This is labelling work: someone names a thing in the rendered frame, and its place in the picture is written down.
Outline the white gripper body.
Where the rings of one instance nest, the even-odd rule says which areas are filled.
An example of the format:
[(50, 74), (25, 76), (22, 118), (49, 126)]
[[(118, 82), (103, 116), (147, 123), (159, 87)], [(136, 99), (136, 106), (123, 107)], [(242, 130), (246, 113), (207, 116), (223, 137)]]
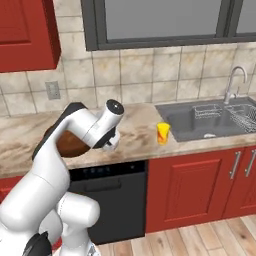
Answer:
[(115, 131), (115, 135), (111, 137), (108, 142), (103, 146), (104, 150), (115, 150), (119, 144), (120, 133)]

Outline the brown bowl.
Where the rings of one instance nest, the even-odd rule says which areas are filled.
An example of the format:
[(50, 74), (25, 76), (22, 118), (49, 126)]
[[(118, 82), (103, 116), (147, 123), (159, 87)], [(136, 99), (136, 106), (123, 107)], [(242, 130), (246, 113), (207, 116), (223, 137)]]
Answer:
[(90, 147), (70, 131), (65, 131), (57, 141), (57, 149), (62, 157), (78, 157), (90, 150)]

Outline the yellow cup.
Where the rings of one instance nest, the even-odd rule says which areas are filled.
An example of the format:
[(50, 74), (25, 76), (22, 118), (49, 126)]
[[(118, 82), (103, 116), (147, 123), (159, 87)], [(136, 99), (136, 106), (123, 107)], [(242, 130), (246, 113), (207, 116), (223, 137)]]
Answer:
[(168, 141), (168, 136), (171, 126), (166, 122), (159, 122), (157, 124), (157, 142), (164, 145)]

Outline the grey sink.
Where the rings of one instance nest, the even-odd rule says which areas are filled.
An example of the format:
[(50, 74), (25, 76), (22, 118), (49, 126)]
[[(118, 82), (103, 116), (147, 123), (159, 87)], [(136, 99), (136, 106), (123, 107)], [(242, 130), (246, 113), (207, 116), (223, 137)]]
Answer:
[[(222, 108), (222, 114), (216, 118), (196, 119), (193, 107), (207, 104), (218, 104)], [(156, 105), (155, 108), (162, 119), (170, 124), (175, 140), (185, 142), (246, 134), (247, 132), (231, 119), (230, 112), (225, 109), (226, 106), (238, 104), (250, 104), (256, 107), (255, 100), (242, 97), (231, 99), (228, 105), (219, 99)]]

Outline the black dishwasher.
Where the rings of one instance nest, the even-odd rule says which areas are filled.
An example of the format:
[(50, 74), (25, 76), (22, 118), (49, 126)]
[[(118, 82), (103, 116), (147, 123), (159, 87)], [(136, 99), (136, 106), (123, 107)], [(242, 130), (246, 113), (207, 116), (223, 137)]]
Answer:
[(100, 205), (97, 223), (88, 229), (96, 245), (145, 235), (148, 162), (146, 160), (71, 169), (69, 192)]

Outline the wide red cupboard door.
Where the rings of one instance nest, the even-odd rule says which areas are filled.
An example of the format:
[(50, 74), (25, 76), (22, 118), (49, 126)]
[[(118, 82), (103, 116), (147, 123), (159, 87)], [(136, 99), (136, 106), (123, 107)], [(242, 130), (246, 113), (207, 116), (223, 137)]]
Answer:
[(148, 164), (146, 231), (200, 224), (222, 217), (241, 148), (151, 159)]

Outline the red drawer front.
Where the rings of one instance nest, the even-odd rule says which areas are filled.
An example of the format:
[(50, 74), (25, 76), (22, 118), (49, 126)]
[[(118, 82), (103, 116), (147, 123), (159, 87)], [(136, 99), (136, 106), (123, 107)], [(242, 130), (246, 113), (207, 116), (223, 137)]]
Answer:
[(22, 179), (22, 176), (15, 176), (0, 179), (0, 204), (9, 194), (12, 188)]

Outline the silver tap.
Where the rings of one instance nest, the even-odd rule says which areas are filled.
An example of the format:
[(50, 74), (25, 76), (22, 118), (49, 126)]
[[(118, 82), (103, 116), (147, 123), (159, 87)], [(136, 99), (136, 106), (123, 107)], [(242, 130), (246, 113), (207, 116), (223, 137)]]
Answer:
[(243, 75), (244, 75), (244, 80), (243, 82), (246, 83), (247, 82), (247, 79), (248, 79), (248, 74), (247, 74), (247, 71), (245, 70), (244, 67), (242, 66), (235, 66), (232, 71), (231, 71), (231, 74), (230, 74), (230, 78), (229, 78), (229, 82), (228, 82), (228, 86), (227, 86), (227, 89), (226, 89), (226, 92), (225, 92), (225, 95), (224, 95), (224, 104), (225, 105), (228, 105), (229, 104), (229, 101), (231, 99), (231, 86), (233, 84), (233, 79), (234, 79), (234, 75), (235, 75), (235, 72), (237, 70), (241, 70)]

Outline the grey framed window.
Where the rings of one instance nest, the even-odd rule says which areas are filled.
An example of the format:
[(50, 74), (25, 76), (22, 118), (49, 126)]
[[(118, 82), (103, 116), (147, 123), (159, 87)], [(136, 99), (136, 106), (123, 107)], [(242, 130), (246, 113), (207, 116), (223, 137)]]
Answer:
[(88, 51), (256, 42), (256, 0), (81, 0)]

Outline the grey wall socket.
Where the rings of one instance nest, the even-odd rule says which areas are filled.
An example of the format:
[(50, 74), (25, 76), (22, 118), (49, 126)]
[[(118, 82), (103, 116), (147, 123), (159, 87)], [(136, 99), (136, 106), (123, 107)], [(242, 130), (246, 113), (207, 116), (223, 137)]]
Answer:
[(61, 98), (59, 85), (57, 81), (46, 82), (45, 86), (46, 86), (46, 92), (49, 100), (55, 100), (55, 99)]

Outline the red wall cupboard door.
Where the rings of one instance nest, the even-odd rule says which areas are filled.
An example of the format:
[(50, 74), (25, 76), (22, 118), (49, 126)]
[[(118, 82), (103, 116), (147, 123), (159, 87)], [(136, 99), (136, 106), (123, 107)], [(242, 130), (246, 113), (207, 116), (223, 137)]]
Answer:
[(0, 73), (55, 69), (60, 54), (53, 0), (0, 0)]

